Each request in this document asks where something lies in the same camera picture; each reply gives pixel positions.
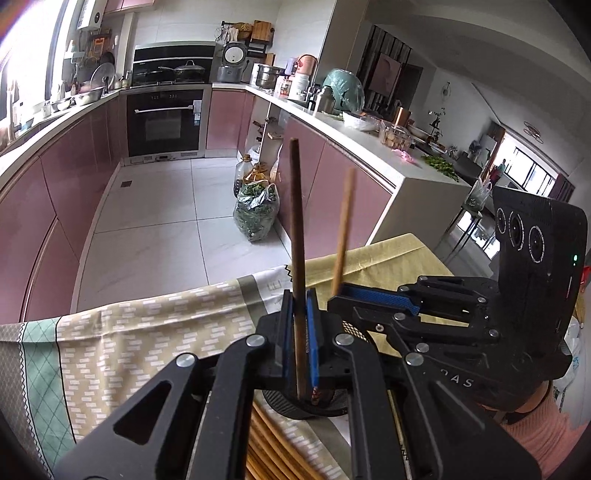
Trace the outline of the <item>pink right sleeve forearm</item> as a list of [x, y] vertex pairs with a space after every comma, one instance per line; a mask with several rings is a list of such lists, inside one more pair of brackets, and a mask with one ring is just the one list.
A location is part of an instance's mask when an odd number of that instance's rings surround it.
[[559, 410], [552, 388], [544, 402], [527, 416], [507, 416], [501, 426], [535, 458], [542, 479], [549, 479], [583, 437], [589, 423], [574, 427]]

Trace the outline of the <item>right hand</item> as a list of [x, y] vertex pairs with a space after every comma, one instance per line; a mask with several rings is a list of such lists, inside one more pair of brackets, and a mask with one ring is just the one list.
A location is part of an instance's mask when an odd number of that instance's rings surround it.
[[483, 404], [480, 404], [480, 407], [482, 407], [497, 423], [502, 424], [503, 422], [506, 422], [507, 416], [517, 415], [518, 417], [522, 417], [529, 415], [544, 402], [545, 398], [551, 391], [551, 388], [551, 381], [542, 382], [534, 394], [524, 404], [515, 410], [499, 410]]

